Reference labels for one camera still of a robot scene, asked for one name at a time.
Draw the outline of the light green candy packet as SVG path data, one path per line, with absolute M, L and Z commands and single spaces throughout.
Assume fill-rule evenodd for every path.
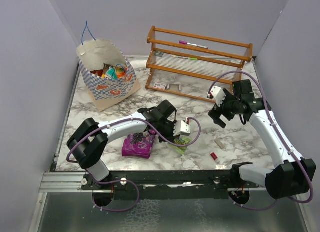
M 179 147 L 179 146 L 176 146 L 176 145 L 172 145 L 172 144 L 168 144 L 168 146 L 172 147 L 180 155 L 184 155 L 185 151 L 188 148 L 186 146 L 186 144 L 189 144 L 191 141 L 192 141 L 191 138 L 188 137 L 188 136 L 180 136 L 180 137 L 175 138 L 173 143 L 174 144 L 183 145 L 182 147 Z

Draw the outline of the orange snack bag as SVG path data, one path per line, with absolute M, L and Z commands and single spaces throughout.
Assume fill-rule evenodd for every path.
M 116 77 L 119 79 L 119 78 L 122 78 L 125 76 L 125 74 L 127 72 L 127 67 L 117 66 L 114 69 L 114 71 L 115 71 Z

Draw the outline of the checkered paper bag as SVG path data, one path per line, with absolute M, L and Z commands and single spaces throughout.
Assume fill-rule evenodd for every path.
M 137 92 L 140 82 L 122 51 L 108 39 L 81 39 L 80 72 L 96 108 L 103 111 Z

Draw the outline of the teal snack bag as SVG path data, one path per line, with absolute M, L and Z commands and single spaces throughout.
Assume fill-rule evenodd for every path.
M 115 69 L 113 67 L 111 67 L 108 70 L 104 70 L 102 77 L 106 78 L 106 79 L 117 79 Z

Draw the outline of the red chip bag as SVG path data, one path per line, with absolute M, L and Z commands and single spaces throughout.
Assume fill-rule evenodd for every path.
M 91 73 L 97 75 L 97 76 L 102 76 L 103 75 L 103 69 L 100 69 L 100 70 L 91 70 Z

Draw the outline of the brown sea salt snack bag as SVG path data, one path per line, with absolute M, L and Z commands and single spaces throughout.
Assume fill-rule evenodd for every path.
M 104 63 L 104 67 L 103 68 L 108 70 L 110 68 L 110 66 L 111 66 L 110 64 Z

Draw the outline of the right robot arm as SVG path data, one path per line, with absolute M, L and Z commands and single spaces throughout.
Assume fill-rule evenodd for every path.
M 249 79 L 235 81 L 233 92 L 225 88 L 211 85 L 208 97 L 215 100 L 215 105 L 208 115 L 214 123 L 222 128 L 222 121 L 240 115 L 241 122 L 250 123 L 260 135 L 272 158 L 274 169 L 255 166 L 251 162 L 232 165 L 230 183 L 234 187 L 242 187 L 252 182 L 267 189 L 274 199 L 292 198 L 294 195 L 309 193 L 313 198 L 312 179 L 316 164 L 306 159 L 289 141 L 279 127 L 271 106 L 264 96 L 257 98 Z

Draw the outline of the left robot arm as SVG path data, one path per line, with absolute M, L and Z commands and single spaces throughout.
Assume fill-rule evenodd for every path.
M 172 142 L 175 139 L 174 127 L 177 121 L 170 121 L 168 118 L 176 113 L 175 106 L 168 100 L 163 100 L 158 106 L 140 108 L 122 119 L 96 122 L 93 118 L 88 118 L 67 141 L 67 147 L 75 158 L 73 162 L 92 175 L 97 188 L 105 189 L 111 181 L 109 169 L 102 161 L 107 144 L 148 130 L 157 132 L 161 141 Z

